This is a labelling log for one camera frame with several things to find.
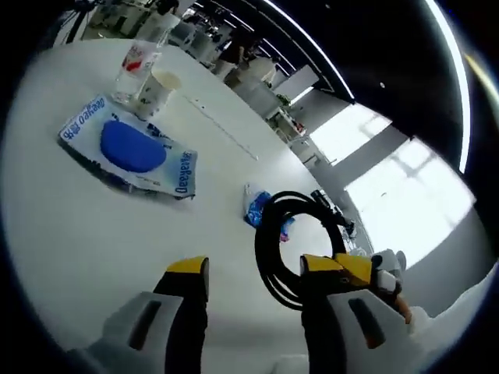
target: ceiling light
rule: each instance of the ceiling light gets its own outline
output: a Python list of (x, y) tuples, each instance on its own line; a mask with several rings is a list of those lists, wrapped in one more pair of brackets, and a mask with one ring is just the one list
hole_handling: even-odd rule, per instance
[(234, 29), (237, 29), (237, 26), (234, 24), (234, 23), (231, 23), (230, 21), (227, 21), (226, 19), (224, 19), (224, 21), (229, 25), (231, 26), (232, 28)]
[(263, 49), (260, 45), (258, 46), (258, 48), (259, 48), (259, 49), (260, 49), (260, 50), (261, 50), (264, 54), (266, 54), (266, 55), (267, 55), (267, 57), (270, 57), (270, 56), (271, 56), (271, 54), (270, 54), (270, 53), (268, 53), (267, 51), (265, 51), (265, 50), (264, 50), (264, 49)]
[(310, 86), (309, 88), (306, 88), (300, 95), (298, 95), (293, 100), (291, 100), (291, 102), (289, 103), (289, 105), (291, 106), (291, 105), (295, 104), (296, 101), (298, 101), (299, 99), (301, 99), (302, 97), (304, 97), (305, 95), (307, 95), (311, 90), (313, 90), (312, 86)]
[(279, 66), (279, 68), (282, 70), (282, 72), (283, 72), (286, 76), (289, 76), (289, 73), (288, 73), (288, 72), (286, 72), (286, 71), (284, 70), (284, 68), (281, 66), (281, 64), (276, 64), (276, 65), (277, 65), (277, 66)]
[(445, 41), (447, 42), (447, 45), (451, 50), (455, 72), (458, 75), (458, 85), (461, 94), (462, 106), (462, 144), (461, 157), (459, 160), (459, 170), (461, 173), (464, 173), (466, 169), (466, 163), (468, 162), (469, 138), (471, 137), (471, 108), (469, 104), (469, 91), (468, 82), (466, 81), (465, 66), (462, 63), (458, 43), (455, 41), (455, 37), (452, 34), (451, 27), (447, 23), (447, 20), (445, 19), (441, 9), (438, 7), (437, 3), (434, 0), (425, 0), (425, 2), (428, 4), (430, 11), (433, 13), (438, 26), (444, 34)]
[(289, 62), (289, 60), (288, 60), (286, 57), (284, 57), (284, 55), (283, 55), (283, 54), (282, 54), (282, 53), (281, 53), (281, 52), (280, 52), (280, 51), (279, 51), (276, 47), (274, 47), (274, 46), (271, 44), (271, 42), (270, 42), (270, 41), (268, 41), (267, 39), (265, 39), (265, 38), (264, 38), (264, 42), (265, 42), (265, 43), (267, 43), (268, 45), (270, 45), (270, 46), (271, 46), (271, 48), (272, 48), (274, 51), (276, 51), (276, 52), (277, 52), (277, 53), (278, 53), (278, 54), (279, 54), (279, 55), (280, 55), (280, 56), (284, 59), (284, 61), (286, 61), (286, 62), (289, 64), (289, 66), (291, 66), (291, 67), (292, 67), (292, 69), (293, 69), (293, 70), (296, 70), (296, 68), (292, 65), (292, 63), (291, 63), (291, 62)]
[(216, 4), (218, 7), (222, 8), (222, 9), (225, 9), (228, 12), (230, 12), (230, 9), (225, 8), (222, 4), (218, 4), (217, 2), (214, 2), (213, 0), (211, 0), (211, 2), (213, 2), (214, 4)]
[(247, 29), (251, 30), (251, 31), (254, 31), (255, 29), (253, 29), (249, 24), (247, 24), (246, 22), (244, 22), (242, 19), (240, 19), (239, 17), (237, 17), (234, 13), (231, 13), (231, 16), (234, 17), (235, 19), (237, 19), (243, 26), (245, 26)]
[(274, 21), (274, 19), (269, 17), (266, 12), (262, 12), (261, 10), (257, 9), (257, 7), (255, 5), (248, 2), (247, 0), (240, 0), (240, 1), (244, 2), (251, 9), (255, 9), (256, 12), (258, 12), (262, 17), (266, 18), (268, 22), (272, 23), (278, 30), (280, 30), (289, 39), (289, 41), (291, 41), (303, 53), (303, 55), (309, 60), (309, 63), (313, 66), (314, 70), (319, 73), (319, 75), (322, 77), (324, 82), (332, 89), (331, 92), (334, 92), (333, 86), (331, 85), (331, 82), (329, 81), (328, 77), (323, 74), (320, 67), (317, 66), (316, 62), (303, 49), (303, 47), (300, 43), (298, 43), (295, 39), (293, 39), (291, 36), (289, 36), (289, 34), (285, 30), (283, 30), (282, 27)]
[(329, 57), (326, 55), (326, 53), (319, 47), (319, 44), (317, 44), (317, 42), (314, 39), (312, 39), (312, 37), (293, 18), (291, 18), (287, 13), (285, 13), (281, 8), (276, 6), (270, 0), (263, 0), (263, 1), (266, 2), (272, 9), (274, 9), (276, 12), (278, 12), (281, 16), (286, 18), (294, 27), (296, 27), (296, 29), (298, 29), (298, 31), (300, 33), (302, 33), (308, 39), (308, 41), (317, 49), (317, 51), (322, 55), (324, 60), (326, 60), (328, 65), (333, 69), (333, 71), (336, 73), (336, 75), (338, 76), (338, 78), (342, 82), (343, 86), (345, 87), (346, 91), (349, 93), (350, 97), (353, 99), (354, 97), (353, 97), (352, 91), (350, 91), (350, 89), (346, 85), (346, 82), (343, 79), (342, 75), (336, 69), (336, 67), (333, 65), (333, 63), (331, 62)]

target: coiled cable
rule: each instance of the coiled cable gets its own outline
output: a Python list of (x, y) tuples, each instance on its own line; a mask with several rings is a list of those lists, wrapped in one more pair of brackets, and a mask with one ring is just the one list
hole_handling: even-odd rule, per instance
[(309, 214), (318, 219), (331, 240), (331, 256), (346, 253), (338, 218), (330, 208), (299, 192), (275, 194), (265, 204), (262, 221), (255, 234), (255, 256), (260, 276), (274, 298), (290, 309), (302, 310), (300, 276), (282, 262), (280, 253), (281, 226), (297, 214)]

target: person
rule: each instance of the person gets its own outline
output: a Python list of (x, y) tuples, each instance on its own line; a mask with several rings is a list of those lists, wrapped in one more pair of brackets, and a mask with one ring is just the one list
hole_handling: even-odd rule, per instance
[(277, 69), (275, 66), (281, 61), (279, 57), (257, 57), (249, 63), (247, 70), (241, 71), (239, 80), (244, 82), (247, 77), (251, 76), (262, 82), (272, 83)]
[(247, 33), (237, 32), (230, 41), (230, 44), (226, 45), (228, 46), (220, 54), (212, 70), (212, 73), (220, 78), (220, 80), (225, 80), (225, 77), (231, 70), (243, 62), (244, 52), (251, 48), (253, 40)]
[(260, 82), (266, 82), (271, 86), (277, 72), (275, 66), (279, 61), (279, 57), (257, 57), (248, 63), (247, 69), (240, 69), (237, 76), (226, 84), (236, 93), (249, 93), (255, 90)]
[(166, 13), (176, 14), (179, 9), (179, 0), (151, 0), (144, 7), (150, 8), (154, 3), (157, 4), (156, 11), (160, 16)]

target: blue plastic bag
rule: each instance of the blue plastic bag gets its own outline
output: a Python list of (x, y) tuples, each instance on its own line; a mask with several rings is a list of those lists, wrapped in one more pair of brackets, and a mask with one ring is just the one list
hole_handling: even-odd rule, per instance
[[(247, 183), (244, 186), (244, 221), (250, 226), (257, 228), (262, 221), (262, 213), (265, 203), (270, 200), (272, 195), (262, 189), (256, 188), (255, 185)], [(281, 227), (281, 242), (289, 240), (289, 226), (295, 221), (294, 218), (289, 218)]]

